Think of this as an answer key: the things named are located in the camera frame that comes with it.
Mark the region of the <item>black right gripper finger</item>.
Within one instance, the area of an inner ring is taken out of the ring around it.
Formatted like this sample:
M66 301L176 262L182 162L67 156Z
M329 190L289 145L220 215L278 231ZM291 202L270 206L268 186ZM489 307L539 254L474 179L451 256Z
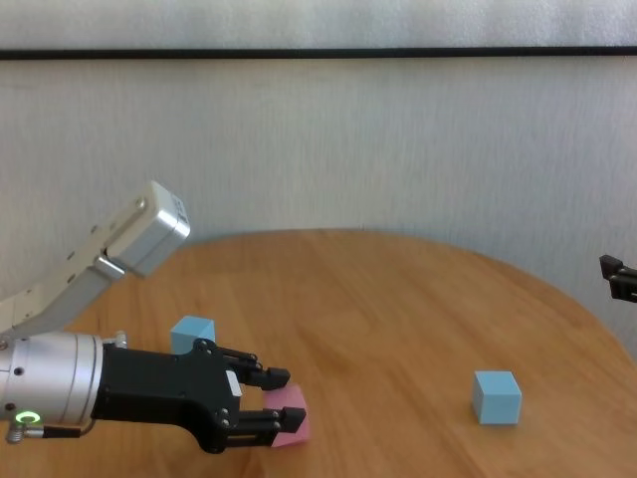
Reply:
M599 257L601 275L609 284L611 297L615 300L635 302L637 293L636 270L610 255Z

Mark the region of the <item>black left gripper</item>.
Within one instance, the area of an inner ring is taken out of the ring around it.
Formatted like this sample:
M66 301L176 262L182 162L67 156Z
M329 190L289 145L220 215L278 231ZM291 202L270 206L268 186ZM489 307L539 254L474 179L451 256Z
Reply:
M290 378L286 368L264 367L254 354L218 350L208 340L197 340L183 355L109 345L92 418L178 426L208 453L270 446L279 434L298 432L307 411L239 410L239 382L270 391Z

